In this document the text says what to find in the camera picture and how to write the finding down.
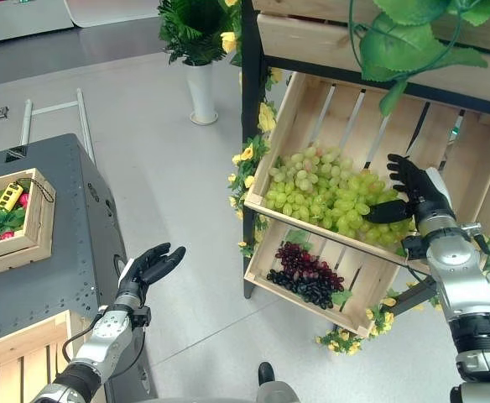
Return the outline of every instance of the red strawberry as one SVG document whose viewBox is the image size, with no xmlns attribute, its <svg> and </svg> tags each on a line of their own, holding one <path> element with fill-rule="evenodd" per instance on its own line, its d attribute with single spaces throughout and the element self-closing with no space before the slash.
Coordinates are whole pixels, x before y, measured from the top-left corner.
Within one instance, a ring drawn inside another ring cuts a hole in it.
<svg viewBox="0 0 490 403">
<path fill-rule="evenodd" d="M 13 231 L 5 231 L 0 235 L 0 241 L 8 238 L 13 238 Z"/>
<path fill-rule="evenodd" d="M 18 202 L 19 202 L 19 204 L 21 204 L 21 206 L 24 209 L 27 209 L 27 203 L 29 203 L 29 194 L 28 193 L 24 193 L 23 195 L 21 195 L 19 197 Z"/>
</svg>

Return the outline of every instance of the black shoe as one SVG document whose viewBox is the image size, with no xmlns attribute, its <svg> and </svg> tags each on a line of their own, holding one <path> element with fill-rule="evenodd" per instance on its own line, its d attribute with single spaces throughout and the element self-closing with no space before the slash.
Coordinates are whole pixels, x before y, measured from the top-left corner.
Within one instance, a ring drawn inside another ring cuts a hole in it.
<svg viewBox="0 0 490 403">
<path fill-rule="evenodd" d="M 260 386 L 266 382 L 273 382 L 275 380 L 275 372 L 270 363 L 263 362 L 258 367 L 258 383 Z"/>
</svg>

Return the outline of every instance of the fruit display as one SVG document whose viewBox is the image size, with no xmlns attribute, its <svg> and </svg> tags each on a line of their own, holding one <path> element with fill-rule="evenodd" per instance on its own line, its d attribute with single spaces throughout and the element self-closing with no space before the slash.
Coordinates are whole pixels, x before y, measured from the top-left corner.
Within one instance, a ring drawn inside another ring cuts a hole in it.
<svg viewBox="0 0 490 403">
<path fill-rule="evenodd" d="M 269 170 L 266 207 L 349 238 L 393 248 L 414 229 L 408 220 L 373 224 L 370 206 L 396 200 L 398 192 L 372 170 L 356 172 L 338 147 L 319 144 L 279 159 Z"/>
<path fill-rule="evenodd" d="M 310 255 L 297 243 L 285 242 L 275 258 L 280 259 L 283 269 L 271 269 L 267 279 L 300 295 L 304 302 L 311 302 L 321 309 L 332 308 L 333 292 L 344 291 L 344 278 L 336 275 L 319 256 Z"/>
</svg>

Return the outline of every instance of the gray table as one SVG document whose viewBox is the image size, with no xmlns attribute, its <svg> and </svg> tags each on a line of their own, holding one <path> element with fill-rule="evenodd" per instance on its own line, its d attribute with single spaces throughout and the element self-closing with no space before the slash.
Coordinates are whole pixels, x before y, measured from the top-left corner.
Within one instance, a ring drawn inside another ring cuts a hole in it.
<svg viewBox="0 0 490 403">
<path fill-rule="evenodd" d="M 66 309 L 93 318 L 113 301 L 118 262 L 126 261 L 112 194 L 77 137 L 31 143 L 19 154 L 0 152 L 0 175 L 37 168 L 56 189 L 53 249 L 48 259 L 0 273 L 0 337 Z M 133 361 L 141 337 L 138 329 L 117 370 Z M 108 403 L 156 397 L 145 353 L 106 394 Z"/>
</svg>

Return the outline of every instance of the white vase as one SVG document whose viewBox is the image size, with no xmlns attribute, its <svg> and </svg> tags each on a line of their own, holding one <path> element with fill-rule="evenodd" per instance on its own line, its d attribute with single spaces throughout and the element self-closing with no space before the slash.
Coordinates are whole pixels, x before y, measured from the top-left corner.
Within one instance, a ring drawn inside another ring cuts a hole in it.
<svg viewBox="0 0 490 403">
<path fill-rule="evenodd" d="M 187 84 L 193 100 L 191 121 L 201 125 L 214 123 L 218 115 L 213 105 L 213 64 L 185 65 L 185 68 Z"/>
</svg>

